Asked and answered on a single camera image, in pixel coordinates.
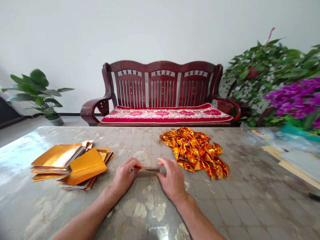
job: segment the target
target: hand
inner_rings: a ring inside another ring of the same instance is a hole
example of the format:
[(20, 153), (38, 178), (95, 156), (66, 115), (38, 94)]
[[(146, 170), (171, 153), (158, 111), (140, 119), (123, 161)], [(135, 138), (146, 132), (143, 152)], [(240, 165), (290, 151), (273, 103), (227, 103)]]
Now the hand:
[(162, 185), (163, 190), (175, 205), (184, 201), (188, 194), (184, 186), (184, 175), (181, 167), (176, 160), (167, 160), (158, 158), (159, 165), (164, 165), (167, 170), (167, 176), (157, 173), (157, 177)]
[(133, 157), (121, 164), (116, 170), (116, 174), (110, 187), (112, 194), (117, 198), (120, 198), (128, 190), (140, 168), (140, 162)]

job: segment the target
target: wooden frame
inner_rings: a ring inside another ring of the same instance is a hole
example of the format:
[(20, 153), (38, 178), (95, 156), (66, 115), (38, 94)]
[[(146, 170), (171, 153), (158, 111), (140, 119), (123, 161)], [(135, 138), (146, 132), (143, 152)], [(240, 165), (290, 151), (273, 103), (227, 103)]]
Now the wooden frame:
[(99, 120), (94, 110), (98, 108), (106, 116), (109, 114), (109, 100), (112, 100), (114, 107), (199, 106), (217, 100), (236, 109), (232, 120), (235, 125), (241, 117), (246, 116), (248, 109), (240, 102), (223, 99), (219, 95), (222, 72), (221, 64), (203, 61), (183, 65), (169, 61), (142, 64), (124, 60), (105, 63), (102, 68), (105, 95), (86, 102), (82, 106), (81, 117), (89, 126), (97, 126)]

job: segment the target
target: bench backrest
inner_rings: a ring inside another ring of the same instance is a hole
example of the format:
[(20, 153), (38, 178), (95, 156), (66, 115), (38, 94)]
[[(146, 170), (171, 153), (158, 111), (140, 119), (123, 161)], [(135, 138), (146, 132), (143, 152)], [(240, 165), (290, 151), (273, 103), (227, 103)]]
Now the bench backrest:
[(102, 75), (114, 107), (199, 106), (211, 102), (210, 97), (218, 93), (222, 65), (124, 60), (105, 63)]

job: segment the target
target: forearm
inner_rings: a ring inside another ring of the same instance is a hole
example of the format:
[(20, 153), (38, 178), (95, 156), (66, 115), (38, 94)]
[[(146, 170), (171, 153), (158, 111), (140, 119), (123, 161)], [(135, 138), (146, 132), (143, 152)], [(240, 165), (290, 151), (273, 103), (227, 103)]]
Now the forearm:
[(87, 209), (64, 226), (53, 240), (92, 239), (101, 222), (118, 200), (119, 198), (106, 188)]
[(207, 219), (190, 194), (176, 204), (176, 207), (186, 223), (194, 240), (198, 239), (225, 239), (214, 225)]

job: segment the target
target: white wall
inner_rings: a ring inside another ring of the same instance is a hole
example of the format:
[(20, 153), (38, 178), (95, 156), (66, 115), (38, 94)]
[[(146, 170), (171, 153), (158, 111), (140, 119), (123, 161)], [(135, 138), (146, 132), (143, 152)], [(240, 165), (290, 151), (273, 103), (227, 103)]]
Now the white wall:
[(283, 44), (308, 51), (320, 43), (319, 9), (319, 0), (3, 0), (0, 85), (12, 84), (10, 74), (39, 68), (50, 88), (76, 88), (57, 98), (64, 105), (57, 110), (79, 113), (104, 95), (105, 62), (203, 60), (227, 67), (272, 27), (273, 39), (286, 37)]

